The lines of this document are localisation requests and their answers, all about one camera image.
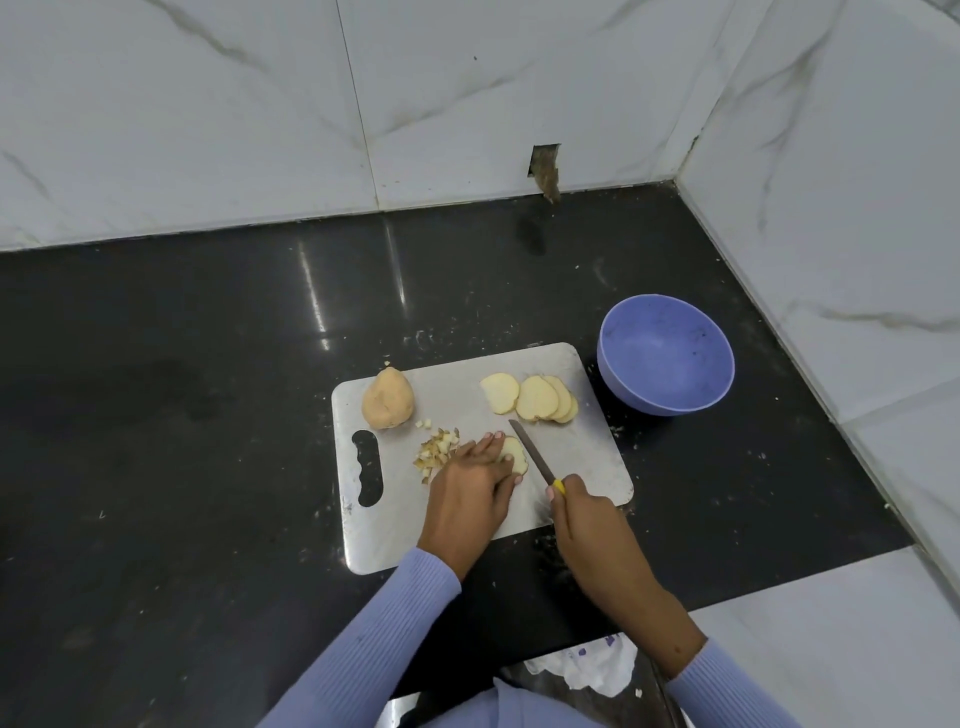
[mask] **knife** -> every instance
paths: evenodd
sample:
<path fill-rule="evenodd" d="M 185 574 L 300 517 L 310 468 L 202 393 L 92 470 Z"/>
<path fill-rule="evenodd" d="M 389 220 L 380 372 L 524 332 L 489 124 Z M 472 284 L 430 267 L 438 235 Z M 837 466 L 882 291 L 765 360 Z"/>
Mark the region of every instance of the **knife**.
<path fill-rule="evenodd" d="M 526 448 L 527 452 L 530 454 L 530 457 L 533 458 L 534 464 L 537 466 L 537 470 L 540 471 L 540 474 L 543 476 L 543 479 L 546 480 L 554 489 L 560 493 L 561 496 L 566 496 L 566 488 L 564 487 L 564 482 L 557 477 L 553 476 L 553 473 L 550 472 L 550 469 L 547 467 L 546 461 L 543 459 L 543 456 L 540 455 L 540 451 L 537 449 L 537 446 L 534 445 L 533 440 L 530 439 L 530 435 L 527 434 L 527 431 L 523 429 L 517 420 L 508 420 L 510 426 L 514 429 L 516 437 L 519 438 L 520 442 Z"/>

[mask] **light blue sleeve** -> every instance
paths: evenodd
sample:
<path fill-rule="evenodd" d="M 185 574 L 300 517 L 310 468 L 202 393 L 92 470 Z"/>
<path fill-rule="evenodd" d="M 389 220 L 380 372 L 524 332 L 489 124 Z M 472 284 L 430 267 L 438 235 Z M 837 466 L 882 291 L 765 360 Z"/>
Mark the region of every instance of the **light blue sleeve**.
<path fill-rule="evenodd" d="M 459 593 L 450 567 L 414 548 L 260 728 L 374 725 L 430 627 Z"/>
<path fill-rule="evenodd" d="M 713 640 L 667 691 L 697 728 L 800 728 Z"/>

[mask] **plastic bowl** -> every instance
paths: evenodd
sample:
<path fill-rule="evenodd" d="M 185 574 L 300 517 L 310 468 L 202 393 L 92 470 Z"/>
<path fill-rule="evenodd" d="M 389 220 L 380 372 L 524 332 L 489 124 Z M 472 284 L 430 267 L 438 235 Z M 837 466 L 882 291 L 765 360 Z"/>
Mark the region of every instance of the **plastic bowl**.
<path fill-rule="evenodd" d="M 733 350 L 720 327 L 696 306 L 658 294 L 610 309 L 597 363 L 619 400 L 650 415 L 706 409 L 733 383 Z"/>

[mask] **cutting board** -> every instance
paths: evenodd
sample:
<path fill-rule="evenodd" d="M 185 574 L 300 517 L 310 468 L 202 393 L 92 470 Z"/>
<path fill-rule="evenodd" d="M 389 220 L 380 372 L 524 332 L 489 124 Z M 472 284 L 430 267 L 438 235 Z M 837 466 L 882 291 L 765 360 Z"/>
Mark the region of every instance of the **cutting board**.
<path fill-rule="evenodd" d="M 370 430 L 360 412 L 363 393 L 373 377 L 342 382 L 330 398 L 337 449 L 340 509 L 344 524 L 344 553 L 354 573 L 373 573 L 395 567 L 417 544 L 426 514 L 429 486 L 413 461 L 430 433 L 415 427 L 430 420 L 438 427 L 460 428 L 462 442 L 479 439 L 498 429 L 513 434 L 509 415 L 496 415 L 487 404 L 480 380 L 506 372 L 523 381 L 534 374 L 556 375 L 580 402 L 580 413 L 567 425 L 549 422 L 525 424 L 534 444 L 557 477 L 579 473 L 595 496 L 607 496 L 623 505 L 634 496 L 634 485 L 620 457 L 607 421 L 587 378 L 577 350 L 569 344 L 549 344 L 516 352 L 413 369 L 407 379 L 417 398 L 417 409 L 406 423 L 392 429 Z M 354 435 L 371 431 L 379 450 L 383 492 L 373 505 L 360 504 L 359 460 Z M 552 522 L 546 482 L 530 461 L 530 470 L 514 490 L 510 513 L 493 536 L 501 539 Z"/>

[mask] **peeled potato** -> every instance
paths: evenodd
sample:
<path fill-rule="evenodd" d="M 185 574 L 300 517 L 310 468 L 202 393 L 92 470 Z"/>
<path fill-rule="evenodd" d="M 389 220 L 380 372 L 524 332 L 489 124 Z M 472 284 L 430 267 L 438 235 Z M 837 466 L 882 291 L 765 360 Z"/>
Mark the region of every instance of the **peeled potato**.
<path fill-rule="evenodd" d="M 503 438 L 503 450 L 500 451 L 500 456 L 496 459 L 497 462 L 503 460 L 507 455 L 514 457 L 514 473 L 523 475 L 527 472 L 527 468 L 530 467 L 527 465 L 527 453 L 523 451 L 523 445 L 516 437 Z"/>
<path fill-rule="evenodd" d="M 503 372 L 486 376 L 480 380 L 483 393 L 487 396 L 490 409 L 498 415 L 505 415 L 516 405 L 516 398 L 520 396 L 520 385 L 516 379 Z"/>
<path fill-rule="evenodd" d="M 566 385 L 560 381 L 558 376 L 545 376 L 544 379 L 547 380 L 547 383 L 557 390 L 557 397 L 560 398 L 560 404 L 557 405 L 557 411 L 550 415 L 551 420 L 559 420 L 561 417 L 565 417 L 566 413 L 570 411 L 570 407 L 573 403 L 573 397 L 570 395 L 570 390 L 566 388 Z"/>
<path fill-rule="evenodd" d="M 573 395 L 570 395 L 570 411 L 567 412 L 562 417 L 556 418 L 555 422 L 558 422 L 561 425 L 565 425 L 566 423 L 570 422 L 570 420 L 572 420 L 574 417 L 576 417 L 579 411 L 580 411 L 580 405 L 577 404 L 577 398 L 574 397 Z"/>
<path fill-rule="evenodd" d="M 557 411 L 560 396 L 542 376 L 528 376 L 520 385 L 516 413 L 524 420 L 545 420 Z"/>
<path fill-rule="evenodd" d="M 363 394 L 363 419 L 373 429 L 396 427 L 414 413 L 414 390 L 403 372 L 387 367 Z"/>

